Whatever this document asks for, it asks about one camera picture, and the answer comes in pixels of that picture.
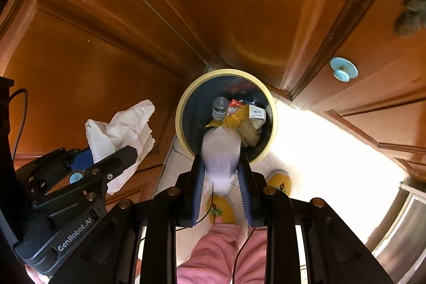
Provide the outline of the left yellow slipper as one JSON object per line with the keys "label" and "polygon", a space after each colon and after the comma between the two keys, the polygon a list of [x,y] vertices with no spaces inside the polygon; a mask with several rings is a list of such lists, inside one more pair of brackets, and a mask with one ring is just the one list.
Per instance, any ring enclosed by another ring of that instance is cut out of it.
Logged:
{"label": "left yellow slipper", "polygon": [[237,224],[234,207],[228,196],[214,193],[207,201],[208,217],[212,225]]}

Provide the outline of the right yellow slipper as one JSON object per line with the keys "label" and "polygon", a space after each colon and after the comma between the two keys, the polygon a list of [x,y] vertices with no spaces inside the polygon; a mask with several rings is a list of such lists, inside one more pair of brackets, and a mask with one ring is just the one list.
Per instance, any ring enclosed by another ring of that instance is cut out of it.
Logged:
{"label": "right yellow slipper", "polygon": [[291,196],[292,180],[286,171],[282,169],[272,171],[269,176],[267,176],[267,184],[268,186],[282,191],[287,196]]}

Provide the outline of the light blue cabinet knob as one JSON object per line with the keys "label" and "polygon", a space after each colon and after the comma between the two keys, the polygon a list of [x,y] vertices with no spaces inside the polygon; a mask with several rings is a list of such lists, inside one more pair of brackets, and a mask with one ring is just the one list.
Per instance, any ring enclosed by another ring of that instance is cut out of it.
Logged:
{"label": "light blue cabinet knob", "polygon": [[340,82],[347,83],[358,77],[357,67],[346,58],[333,57],[329,64],[333,70],[334,77]]}

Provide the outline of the yellow slipper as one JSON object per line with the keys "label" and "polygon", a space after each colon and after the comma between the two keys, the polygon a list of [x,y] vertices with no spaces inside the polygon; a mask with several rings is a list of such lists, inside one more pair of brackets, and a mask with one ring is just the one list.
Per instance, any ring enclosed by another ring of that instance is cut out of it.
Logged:
{"label": "yellow slipper", "polygon": [[207,201],[208,217],[212,225],[237,224],[234,207],[228,196],[214,193]]}
{"label": "yellow slipper", "polygon": [[267,184],[268,186],[282,191],[287,196],[291,196],[292,180],[286,171],[282,169],[272,171],[269,176],[267,176]]}

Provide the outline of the pink trousers legs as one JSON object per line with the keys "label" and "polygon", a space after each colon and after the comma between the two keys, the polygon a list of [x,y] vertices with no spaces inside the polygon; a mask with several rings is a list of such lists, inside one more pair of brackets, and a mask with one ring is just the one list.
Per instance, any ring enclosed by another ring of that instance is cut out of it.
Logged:
{"label": "pink trousers legs", "polygon": [[179,283],[263,283],[267,259],[267,229],[249,231],[240,245],[241,226],[215,224],[197,242],[190,258],[177,267]]}

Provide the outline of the yellow snack wrapper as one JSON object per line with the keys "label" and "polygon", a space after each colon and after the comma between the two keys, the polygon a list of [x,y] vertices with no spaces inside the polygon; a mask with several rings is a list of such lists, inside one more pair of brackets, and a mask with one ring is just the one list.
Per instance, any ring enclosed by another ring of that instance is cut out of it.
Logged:
{"label": "yellow snack wrapper", "polygon": [[242,108],[240,108],[237,112],[235,112],[233,115],[226,116],[224,120],[212,120],[206,128],[210,127],[223,127],[226,130],[233,130],[236,132],[236,128],[244,122],[248,118],[248,105],[244,105]]}

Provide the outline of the white barcode box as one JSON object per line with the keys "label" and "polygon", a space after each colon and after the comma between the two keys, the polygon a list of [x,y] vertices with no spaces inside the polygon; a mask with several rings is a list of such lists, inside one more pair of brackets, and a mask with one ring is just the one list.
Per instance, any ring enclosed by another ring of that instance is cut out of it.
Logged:
{"label": "white barcode box", "polygon": [[255,129],[260,129],[267,121],[267,112],[256,105],[248,105],[248,118]]}

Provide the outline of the white paper sheet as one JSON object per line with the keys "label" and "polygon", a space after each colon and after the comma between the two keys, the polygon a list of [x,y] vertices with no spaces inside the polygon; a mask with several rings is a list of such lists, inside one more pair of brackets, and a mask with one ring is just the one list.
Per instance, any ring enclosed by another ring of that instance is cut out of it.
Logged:
{"label": "white paper sheet", "polygon": [[241,152],[241,139],[227,127],[211,127],[202,141],[202,160],[207,176],[219,192],[227,190],[236,175]]}

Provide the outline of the cream rimmed trash bin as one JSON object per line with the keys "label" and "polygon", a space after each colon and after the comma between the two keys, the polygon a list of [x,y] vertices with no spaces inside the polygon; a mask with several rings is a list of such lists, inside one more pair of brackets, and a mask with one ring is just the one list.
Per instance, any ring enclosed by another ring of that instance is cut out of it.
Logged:
{"label": "cream rimmed trash bin", "polygon": [[204,133],[222,122],[236,129],[253,121],[257,142],[242,145],[241,154],[258,164],[269,153],[278,131],[276,103],[256,77],[236,69],[218,69],[197,78],[183,93],[175,114],[177,139],[190,156],[202,149]]}

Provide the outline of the clear plastic bottle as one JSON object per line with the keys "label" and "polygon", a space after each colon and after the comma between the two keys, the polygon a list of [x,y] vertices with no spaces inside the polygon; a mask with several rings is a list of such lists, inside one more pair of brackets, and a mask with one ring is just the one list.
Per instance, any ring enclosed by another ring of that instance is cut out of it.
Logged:
{"label": "clear plastic bottle", "polygon": [[212,117],[214,120],[222,121],[227,116],[229,100],[226,97],[216,97],[212,102]]}

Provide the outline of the wooden cabinet door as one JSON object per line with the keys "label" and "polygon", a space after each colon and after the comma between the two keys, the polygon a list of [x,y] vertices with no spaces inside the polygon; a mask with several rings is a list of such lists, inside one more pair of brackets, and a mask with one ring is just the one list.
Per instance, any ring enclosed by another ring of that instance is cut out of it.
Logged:
{"label": "wooden cabinet door", "polygon": [[163,164],[183,90],[217,62],[178,0],[1,0],[1,75],[28,91],[10,109],[16,166],[84,148],[87,120],[142,100],[155,143],[141,168]]}

